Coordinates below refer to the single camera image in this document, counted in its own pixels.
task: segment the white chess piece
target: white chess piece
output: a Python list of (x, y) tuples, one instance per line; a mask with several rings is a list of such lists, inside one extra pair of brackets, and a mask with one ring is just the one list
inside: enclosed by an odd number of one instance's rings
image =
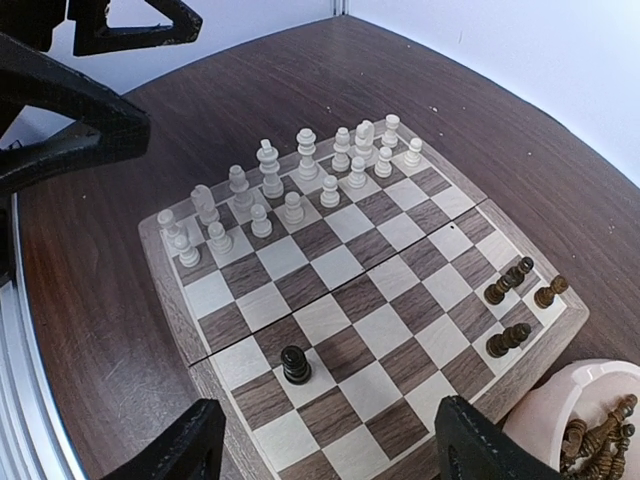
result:
[(248, 212), (254, 203), (254, 198), (249, 192), (249, 181), (247, 175), (240, 165), (232, 165), (229, 169), (229, 190), (235, 196), (233, 204), (240, 212)]
[(322, 181), (322, 194), (320, 194), (320, 204), (325, 208), (335, 208), (340, 203), (340, 193), (338, 193), (338, 179), (333, 175), (328, 175)]
[(251, 207), (251, 232), (258, 238), (266, 238), (271, 235), (273, 225), (267, 218), (264, 205), (256, 203)]
[(351, 138), (349, 137), (349, 130), (345, 127), (340, 127), (336, 132), (336, 141), (333, 144), (333, 151), (335, 155), (331, 160), (331, 168), (333, 168), (336, 172), (346, 172), (349, 170), (349, 155), (347, 152), (349, 151), (349, 142)]
[(356, 127), (356, 156), (367, 160), (373, 154), (373, 123), (364, 120)]
[(289, 192), (284, 196), (284, 219), (290, 225), (297, 225), (304, 220), (304, 209), (300, 203), (300, 195)]
[(204, 185), (196, 185), (191, 192), (191, 201), (196, 207), (196, 213), (203, 225), (211, 225), (220, 220), (220, 213), (216, 208), (211, 190)]
[(280, 163), (278, 162), (278, 149), (271, 145), (269, 140), (260, 141), (260, 149), (256, 153), (260, 162), (260, 171), (264, 174), (262, 191), (267, 198), (278, 198), (284, 193), (284, 185), (278, 176)]
[(389, 178), (391, 176), (391, 149), (389, 147), (380, 148), (378, 161), (373, 169), (375, 174), (380, 178)]
[(176, 223), (176, 217), (170, 209), (162, 210), (158, 214), (158, 224), (165, 231), (167, 238), (173, 244), (173, 240), (180, 234), (187, 236), (187, 229), (184, 225)]
[(404, 152), (404, 164), (407, 167), (417, 167), (420, 164), (420, 151), (422, 150), (422, 140), (412, 138), (409, 142), (409, 150)]
[(200, 252), (196, 247), (191, 245), (191, 242), (186, 235), (178, 235), (174, 241), (173, 246), (179, 253), (179, 260), (182, 265), (187, 268), (195, 267), (200, 261)]
[(362, 157), (355, 157), (351, 161), (351, 173), (347, 177), (347, 183), (351, 188), (362, 188), (367, 183), (364, 167), (365, 163)]
[(298, 153), (300, 154), (300, 164), (298, 165), (298, 174), (300, 179), (310, 181), (318, 176), (318, 165), (313, 159), (316, 153), (316, 135), (310, 128), (303, 128), (296, 136), (298, 141)]
[(224, 255), (231, 251), (233, 248), (233, 240), (227, 232), (225, 232), (224, 226), (220, 222), (213, 222), (209, 225), (207, 231), (209, 232), (211, 246), (214, 252)]
[(390, 113), (387, 115), (387, 118), (385, 118), (385, 126), (387, 129), (384, 135), (382, 135), (382, 145), (393, 148), (398, 144), (398, 133), (396, 130), (398, 130), (398, 126), (400, 126), (400, 117)]

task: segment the white wall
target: white wall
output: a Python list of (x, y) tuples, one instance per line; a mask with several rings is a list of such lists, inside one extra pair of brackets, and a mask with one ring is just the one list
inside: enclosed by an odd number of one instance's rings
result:
[(541, 108), (640, 186), (638, 0), (350, 0)]
[[(65, 21), (54, 31), (49, 55), (89, 75), (118, 93), (127, 92), (187, 63), (254, 38), (328, 18), (331, 0), (184, 0), (204, 20), (195, 43), (74, 57), (75, 23)], [(112, 0), (109, 25), (165, 24), (168, 20), (143, 0)], [(68, 124), (59, 115), (27, 108), (3, 136), (0, 147), (16, 139), (32, 143)]]

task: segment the chess piece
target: chess piece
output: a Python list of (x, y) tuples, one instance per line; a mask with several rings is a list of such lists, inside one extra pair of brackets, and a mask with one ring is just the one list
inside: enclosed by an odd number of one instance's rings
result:
[(227, 232), (225, 232), (224, 227), (220, 222), (213, 222), (209, 225), (207, 231), (209, 232), (211, 247), (214, 252), (224, 255), (231, 251), (233, 248), (233, 240)]
[(267, 198), (278, 198), (284, 193), (284, 185), (278, 176), (280, 163), (278, 162), (278, 149), (271, 145), (267, 139), (260, 140), (260, 149), (256, 153), (260, 162), (260, 172), (264, 174), (262, 180), (262, 192)]
[(284, 196), (284, 219), (290, 225), (304, 220), (304, 209), (300, 203), (300, 195), (296, 192), (289, 192)]
[(498, 305), (504, 300), (504, 295), (513, 288), (514, 278), (509, 272), (502, 275), (496, 283), (492, 283), (484, 291), (485, 300), (491, 305)]
[(631, 424), (622, 425), (620, 427), (620, 439), (616, 444), (618, 452), (615, 454), (613, 461), (611, 462), (611, 470), (609, 471), (609, 477), (607, 480), (620, 480), (624, 475), (624, 467), (627, 463), (625, 455), (627, 450), (629, 450), (631, 437), (634, 433), (636, 433), (636, 427)]
[(533, 296), (533, 300), (539, 308), (549, 308), (553, 304), (554, 297), (566, 292), (568, 288), (569, 282), (567, 282), (567, 279), (558, 275), (551, 280), (551, 284), (548, 287), (540, 288)]
[(298, 132), (296, 140), (300, 154), (298, 174), (300, 179), (311, 181), (318, 176), (318, 165), (313, 159), (313, 154), (316, 153), (316, 135), (310, 128), (303, 128)]
[(258, 238), (266, 238), (272, 231), (273, 224), (267, 218), (267, 210), (264, 205), (256, 203), (251, 207), (251, 232)]
[(409, 150), (404, 152), (404, 164), (407, 167), (415, 168), (420, 165), (420, 151), (422, 150), (422, 140), (412, 138), (409, 142)]
[(346, 172), (349, 170), (350, 162), (347, 152), (350, 148), (350, 141), (351, 138), (349, 137), (349, 130), (345, 127), (340, 127), (336, 132), (336, 141), (333, 144), (333, 151), (335, 152), (335, 155), (331, 160), (331, 168), (336, 172)]
[(254, 198), (248, 191), (249, 181), (240, 165), (232, 165), (229, 169), (229, 190), (235, 194), (233, 197), (234, 206), (241, 212), (248, 212), (253, 205)]
[(294, 385), (307, 383), (311, 378), (311, 365), (300, 347), (290, 345), (284, 347), (280, 354), (284, 378)]
[(351, 173), (347, 177), (347, 184), (351, 188), (362, 188), (367, 183), (367, 177), (364, 174), (364, 159), (355, 157), (351, 161)]
[(504, 332), (497, 333), (487, 340), (487, 353), (493, 358), (500, 358), (512, 348), (517, 348), (529, 338), (531, 326), (528, 323), (518, 323), (507, 327)]
[(371, 158), (373, 154), (373, 123), (364, 120), (356, 127), (356, 155), (364, 160)]
[(340, 203), (338, 193), (338, 179), (333, 175), (327, 175), (322, 181), (322, 194), (320, 204), (325, 208), (335, 208)]
[(398, 145), (398, 133), (396, 130), (398, 130), (398, 126), (400, 126), (400, 117), (391, 113), (387, 115), (384, 123), (387, 129), (382, 135), (382, 145), (393, 148)]
[(167, 238), (172, 244), (178, 235), (183, 234), (184, 236), (187, 236), (187, 229), (184, 225), (178, 225), (176, 223), (176, 217), (172, 210), (168, 208), (166, 210), (162, 210), (158, 214), (157, 218), (158, 224), (164, 230)]
[(587, 431), (587, 424), (580, 418), (574, 418), (567, 424), (562, 441), (562, 455), (567, 459), (574, 459), (582, 444), (582, 437)]
[(513, 287), (515, 288), (522, 285), (525, 275), (531, 270), (533, 270), (533, 260), (531, 257), (522, 257), (516, 266), (511, 267), (507, 273), (515, 280)]
[(611, 471), (613, 465), (613, 452), (611, 447), (613, 446), (613, 439), (608, 436), (600, 451), (591, 459), (591, 465), (598, 467), (599, 477), (594, 477), (595, 480), (606, 479)]
[(203, 225), (209, 226), (220, 220), (220, 213), (213, 200), (213, 194), (204, 185), (196, 185), (191, 192), (191, 201)]
[(380, 178), (389, 178), (391, 176), (391, 149), (382, 147), (378, 155), (378, 161), (373, 169), (374, 173)]
[(582, 439), (576, 458), (591, 457), (596, 454), (604, 444), (608, 436), (620, 428), (622, 422), (633, 414), (633, 409), (638, 404), (638, 397), (627, 395), (618, 402), (616, 408), (607, 415), (602, 425), (587, 430)]
[(185, 267), (195, 267), (200, 261), (200, 252), (191, 244), (186, 235), (178, 235), (173, 241), (173, 246), (178, 251), (180, 263)]

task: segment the wooden table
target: wooden table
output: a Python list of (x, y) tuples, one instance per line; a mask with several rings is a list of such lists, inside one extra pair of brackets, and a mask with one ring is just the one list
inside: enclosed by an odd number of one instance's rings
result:
[(144, 158), (19, 196), (25, 269), (60, 412), (92, 478), (135, 455), (196, 398), (153, 288), (137, 224), (287, 153), (309, 126), (398, 113), (518, 224), (591, 309), (551, 369), (640, 362), (640, 190), (562, 125), (455, 62), (351, 17), (241, 45), (145, 85)]

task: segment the metal frame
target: metal frame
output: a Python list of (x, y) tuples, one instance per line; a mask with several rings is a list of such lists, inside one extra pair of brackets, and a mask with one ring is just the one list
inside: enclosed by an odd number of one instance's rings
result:
[(85, 480), (38, 349), (21, 261), (17, 195), (11, 213), (16, 279), (0, 288), (0, 477)]

